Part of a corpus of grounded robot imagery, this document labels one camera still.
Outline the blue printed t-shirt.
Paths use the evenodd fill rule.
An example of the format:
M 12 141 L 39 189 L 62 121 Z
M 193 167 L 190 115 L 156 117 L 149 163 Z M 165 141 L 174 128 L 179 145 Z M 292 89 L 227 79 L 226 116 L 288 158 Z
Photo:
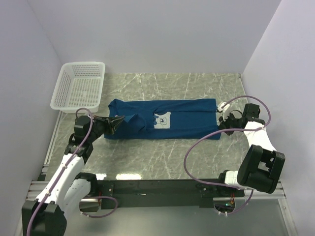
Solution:
M 124 120 L 109 140 L 200 139 L 218 130 L 214 98 L 197 100 L 121 101 L 108 106 Z

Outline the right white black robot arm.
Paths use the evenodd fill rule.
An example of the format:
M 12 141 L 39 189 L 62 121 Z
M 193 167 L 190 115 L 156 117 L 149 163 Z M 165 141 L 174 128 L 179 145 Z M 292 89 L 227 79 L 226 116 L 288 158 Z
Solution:
M 226 131 L 227 135 L 234 133 L 233 128 L 243 129 L 250 147 L 238 171 L 223 172 L 224 179 L 216 184 L 217 193 L 227 196 L 234 186 L 273 193 L 284 166 L 285 155 L 276 151 L 271 144 L 265 121 L 259 118 L 260 107 L 246 104 L 240 118 L 232 114 L 231 106 L 225 102 L 218 105 L 217 111 L 221 113 L 219 129 L 230 129 Z

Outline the white perforated plastic basket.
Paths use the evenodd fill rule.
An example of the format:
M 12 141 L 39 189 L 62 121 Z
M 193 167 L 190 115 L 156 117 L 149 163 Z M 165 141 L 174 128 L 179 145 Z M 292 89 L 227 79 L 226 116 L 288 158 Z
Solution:
M 96 61 L 65 63 L 60 70 L 50 107 L 72 114 L 79 108 L 99 109 L 106 65 Z

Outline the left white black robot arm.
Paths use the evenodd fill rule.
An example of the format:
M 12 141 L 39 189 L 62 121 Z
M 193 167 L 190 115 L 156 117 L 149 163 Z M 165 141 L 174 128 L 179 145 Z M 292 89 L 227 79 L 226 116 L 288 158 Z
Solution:
M 55 174 L 41 193 L 22 206 L 25 236 L 62 236 L 67 220 L 79 209 L 84 197 L 99 198 L 95 174 L 82 172 L 93 151 L 93 142 L 103 135 L 113 135 L 123 116 L 77 116 L 64 156 Z

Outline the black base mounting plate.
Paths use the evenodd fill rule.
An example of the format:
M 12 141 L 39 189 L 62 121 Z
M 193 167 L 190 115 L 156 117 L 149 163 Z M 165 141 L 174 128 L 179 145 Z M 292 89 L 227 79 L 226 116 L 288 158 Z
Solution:
M 87 198 L 113 197 L 118 207 L 213 208 L 214 198 L 243 197 L 243 190 L 200 183 L 193 179 L 99 180 Z

